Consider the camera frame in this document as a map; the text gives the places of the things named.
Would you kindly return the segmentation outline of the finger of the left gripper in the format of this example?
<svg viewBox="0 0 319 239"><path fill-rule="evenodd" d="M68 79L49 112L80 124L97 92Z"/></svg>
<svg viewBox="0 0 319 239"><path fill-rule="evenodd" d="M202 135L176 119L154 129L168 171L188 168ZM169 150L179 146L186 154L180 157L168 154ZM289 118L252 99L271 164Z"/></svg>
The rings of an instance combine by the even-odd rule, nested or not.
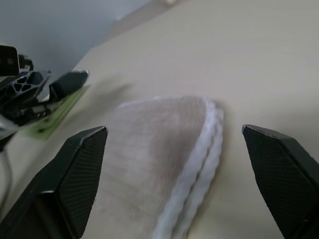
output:
<svg viewBox="0 0 319 239"><path fill-rule="evenodd" d="M62 100L80 90L89 77L88 70L70 71L49 85L49 100Z"/></svg>

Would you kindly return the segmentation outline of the green towel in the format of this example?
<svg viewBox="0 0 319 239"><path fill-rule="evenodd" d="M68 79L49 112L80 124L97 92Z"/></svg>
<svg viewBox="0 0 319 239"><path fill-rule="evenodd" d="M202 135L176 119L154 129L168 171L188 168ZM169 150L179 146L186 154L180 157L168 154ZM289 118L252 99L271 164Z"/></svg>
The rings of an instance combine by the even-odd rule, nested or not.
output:
<svg viewBox="0 0 319 239"><path fill-rule="evenodd" d="M88 89L89 86L82 87L80 90L66 97L52 114L21 130L20 134L39 140L49 139Z"/></svg>

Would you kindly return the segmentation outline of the beige towel with white trim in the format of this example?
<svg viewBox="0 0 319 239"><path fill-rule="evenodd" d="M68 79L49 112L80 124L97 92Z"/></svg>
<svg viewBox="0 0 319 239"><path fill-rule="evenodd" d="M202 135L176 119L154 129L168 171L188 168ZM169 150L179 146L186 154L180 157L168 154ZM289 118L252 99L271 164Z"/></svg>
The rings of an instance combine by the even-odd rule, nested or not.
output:
<svg viewBox="0 0 319 239"><path fill-rule="evenodd" d="M186 239L220 162L223 110L209 98L119 106L96 201L94 239Z"/></svg>

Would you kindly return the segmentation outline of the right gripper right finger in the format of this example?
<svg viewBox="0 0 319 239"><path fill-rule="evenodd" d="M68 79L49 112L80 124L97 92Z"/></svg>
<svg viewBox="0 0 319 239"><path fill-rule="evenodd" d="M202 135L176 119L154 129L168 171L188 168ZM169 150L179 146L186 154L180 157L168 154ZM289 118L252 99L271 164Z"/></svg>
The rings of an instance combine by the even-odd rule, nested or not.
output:
<svg viewBox="0 0 319 239"><path fill-rule="evenodd" d="M292 137L242 127L255 180L285 239L319 239L319 163Z"/></svg>

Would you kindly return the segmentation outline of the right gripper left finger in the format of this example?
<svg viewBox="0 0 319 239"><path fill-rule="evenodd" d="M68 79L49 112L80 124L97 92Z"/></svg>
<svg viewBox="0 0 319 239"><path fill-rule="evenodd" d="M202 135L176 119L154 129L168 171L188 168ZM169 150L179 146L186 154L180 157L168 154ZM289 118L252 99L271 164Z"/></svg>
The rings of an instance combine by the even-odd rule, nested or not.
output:
<svg viewBox="0 0 319 239"><path fill-rule="evenodd" d="M68 138L0 222L0 239L80 239L99 186L108 130Z"/></svg>

